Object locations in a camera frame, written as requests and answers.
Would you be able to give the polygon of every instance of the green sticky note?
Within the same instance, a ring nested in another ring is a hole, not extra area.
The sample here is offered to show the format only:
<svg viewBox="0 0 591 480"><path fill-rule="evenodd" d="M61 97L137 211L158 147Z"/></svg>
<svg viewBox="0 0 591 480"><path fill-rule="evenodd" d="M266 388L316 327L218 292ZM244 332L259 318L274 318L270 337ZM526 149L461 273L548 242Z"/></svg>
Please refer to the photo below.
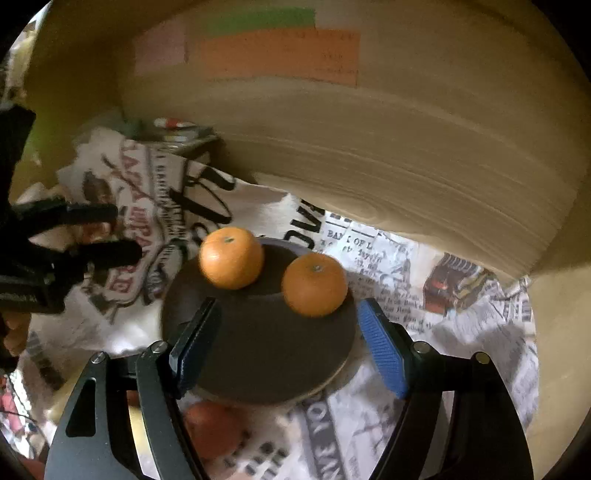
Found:
<svg viewBox="0 0 591 480"><path fill-rule="evenodd" d="M210 37L221 37L269 28L313 27L315 24L313 8L269 8L219 17L207 24L206 31Z"/></svg>

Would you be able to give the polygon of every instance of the orange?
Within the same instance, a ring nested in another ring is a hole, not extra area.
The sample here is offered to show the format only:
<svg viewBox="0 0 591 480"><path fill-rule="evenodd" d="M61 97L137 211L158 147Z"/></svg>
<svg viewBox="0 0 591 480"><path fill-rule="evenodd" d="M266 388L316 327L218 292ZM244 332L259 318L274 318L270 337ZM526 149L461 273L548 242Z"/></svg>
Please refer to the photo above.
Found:
<svg viewBox="0 0 591 480"><path fill-rule="evenodd" d="M237 290L257 279L263 257L262 245L252 233L227 226L205 237L199 250L199 265L217 288Z"/></svg>
<svg viewBox="0 0 591 480"><path fill-rule="evenodd" d="M203 460L230 455L242 440L242 416L211 401L190 407L184 414L184 424L193 448Z"/></svg>
<svg viewBox="0 0 591 480"><path fill-rule="evenodd" d="M287 266L281 290L293 311L305 317L323 317L344 302L347 278L343 267L334 258L309 253Z"/></svg>

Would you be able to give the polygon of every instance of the wall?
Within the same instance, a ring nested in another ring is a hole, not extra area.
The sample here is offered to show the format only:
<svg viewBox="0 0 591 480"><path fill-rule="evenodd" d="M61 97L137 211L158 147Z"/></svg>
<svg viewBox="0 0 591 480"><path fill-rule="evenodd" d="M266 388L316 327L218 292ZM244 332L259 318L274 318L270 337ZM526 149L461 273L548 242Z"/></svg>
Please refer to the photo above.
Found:
<svg viewBox="0 0 591 480"><path fill-rule="evenodd" d="M591 132L580 69L541 14L517 4L506 16L474 2L249 2L312 7L317 27L359 31L357 88L205 80L208 22L246 7L199 4L186 14L187 64L135 76L131 43L117 51L122 103L132 116L214 125L224 168L515 278L568 214ZM535 20L519 23L524 11Z"/></svg>

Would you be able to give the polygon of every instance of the orange sticky note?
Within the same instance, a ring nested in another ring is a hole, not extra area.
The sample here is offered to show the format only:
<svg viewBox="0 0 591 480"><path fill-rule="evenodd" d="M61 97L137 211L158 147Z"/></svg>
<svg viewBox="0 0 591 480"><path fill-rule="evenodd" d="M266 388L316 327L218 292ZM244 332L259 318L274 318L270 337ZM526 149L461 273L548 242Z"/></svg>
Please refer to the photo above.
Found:
<svg viewBox="0 0 591 480"><path fill-rule="evenodd" d="M203 40L199 59L207 79L298 77L355 86L359 33L274 28Z"/></svg>

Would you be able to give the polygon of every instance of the blue gripper pad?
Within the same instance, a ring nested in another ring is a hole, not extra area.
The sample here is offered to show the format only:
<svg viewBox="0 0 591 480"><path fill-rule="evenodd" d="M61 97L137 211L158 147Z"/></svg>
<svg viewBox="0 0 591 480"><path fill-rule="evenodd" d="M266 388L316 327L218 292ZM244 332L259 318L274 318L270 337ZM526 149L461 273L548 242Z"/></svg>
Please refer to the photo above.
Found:
<svg viewBox="0 0 591 480"><path fill-rule="evenodd" d="M397 335L396 328L391 328L394 325L388 324L388 318L375 299L358 303L357 320L384 384L398 398L404 399L410 389L408 367L413 361L409 348Z"/></svg>

